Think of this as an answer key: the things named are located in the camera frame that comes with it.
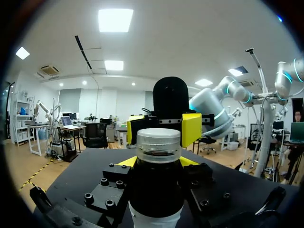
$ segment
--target bolt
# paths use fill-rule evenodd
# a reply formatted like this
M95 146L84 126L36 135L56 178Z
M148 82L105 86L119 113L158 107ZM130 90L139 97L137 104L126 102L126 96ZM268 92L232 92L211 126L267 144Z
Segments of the bolt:
M124 189L124 182L121 180L116 181L116 187L118 189Z
M209 200L204 199L204 200L202 200L199 204L200 204L202 207L206 207L206 206L209 205Z
M191 181L192 185L199 185L200 183L197 180Z
M102 179L100 179L100 184L102 186L107 186L107 185L109 185L109 181L107 178L102 178Z
M89 205L94 202L94 197L91 193L86 193L85 194L85 204Z
M231 196L231 195L230 195L229 192L225 192L224 195L223 195L224 199L229 199L230 196Z
M82 219L80 217L72 217L72 222L75 226L79 227L82 224Z
M108 199L104 204L108 210L111 210L116 206L115 202L111 199Z

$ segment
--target laptop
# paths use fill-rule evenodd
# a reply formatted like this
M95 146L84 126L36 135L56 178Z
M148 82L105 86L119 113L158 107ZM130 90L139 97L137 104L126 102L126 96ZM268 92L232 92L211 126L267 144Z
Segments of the laptop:
M304 144L304 122L291 123L290 142Z
M71 121L71 118L69 116L62 116L61 117L61 122L62 122L62 125L64 128L67 128L67 129L76 129L76 128L79 128L77 126L74 126L72 125L72 121Z

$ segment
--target yellow black tape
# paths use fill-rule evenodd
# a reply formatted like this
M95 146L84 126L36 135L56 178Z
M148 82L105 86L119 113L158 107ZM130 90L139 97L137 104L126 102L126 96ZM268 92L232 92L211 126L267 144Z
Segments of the yellow black tape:
M33 174L33 176L31 176L26 182L23 183L23 185L21 186L21 188L19 189L19 191L21 191L27 184L31 184L34 187L37 187L33 182L31 182L30 180L35 177L39 172L41 172L41 170L43 170L45 167L47 167L50 163L52 163L55 159L52 159L50 162L48 162L45 166L43 166L40 170L38 170L37 172L35 172Z

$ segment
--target black chair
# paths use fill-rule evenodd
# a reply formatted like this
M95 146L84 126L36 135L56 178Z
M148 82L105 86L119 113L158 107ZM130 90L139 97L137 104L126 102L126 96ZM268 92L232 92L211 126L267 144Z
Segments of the black chair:
M87 123L85 136L83 136L84 145L88 148L107 148L105 123Z
M100 118L99 119L100 123L106 124L106 125L110 125L112 124L113 120L112 119L104 119L104 118Z
M192 148L192 152L194 153L194 145L198 145L198 150L197 150L197 154L199 154L199 149L200 149L200 144L199 143L205 143L205 144L213 144L213 143L216 143L216 140L215 139L212 139L210 136L206 136L206 137L203 137L203 138L200 138L198 139L198 142L194 142L193 143L193 148ZM214 153L217 153L216 150L213 148L213 147L203 147L203 150L207 150L207 154L210 154L209 153L209 150L211 151L214 151Z
M261 130L263 133L264 125L261 124ZM262 139L258 137L258 125L256 123L252 123L250 125L250 135L248 138L248 149L254 151L257 145L257 151L260 150Z

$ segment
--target computer monitor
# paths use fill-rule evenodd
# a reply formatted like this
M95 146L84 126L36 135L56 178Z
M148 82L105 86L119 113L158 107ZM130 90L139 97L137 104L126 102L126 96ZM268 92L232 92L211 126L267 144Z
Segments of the computer monitor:
M291 123L290 141L304 143L304 122Z
M71 120L76 120L77 119L76 113L69 113L69 116L70 116Z
M64 125L64 126L72 125L72 121L69 116L62 116L61 122L62 122L62 125Z
M273 124L273 129L276 130L284 129L284 121L275 121Z

